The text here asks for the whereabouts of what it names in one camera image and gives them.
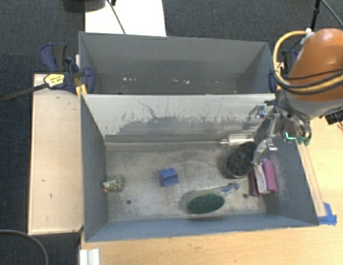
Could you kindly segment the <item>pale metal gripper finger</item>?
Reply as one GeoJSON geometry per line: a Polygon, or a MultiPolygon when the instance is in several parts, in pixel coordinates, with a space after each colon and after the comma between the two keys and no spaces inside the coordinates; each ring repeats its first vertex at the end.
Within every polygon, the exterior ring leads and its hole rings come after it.
{"type": "Polygon", "coordinates": [[[273,140],[271,138],[262,140],[256,147],[252,164],[259,165],[262,161],[264,154],[267,151],[277,151],[277,150],[278,148],[274,145],[273,140]]]}
{"type": "Polygon", "coordinates": [[[258,129],[266,119],[264,105],[256,105],[247,115],[242,124],[243,129],[258,129]]]}

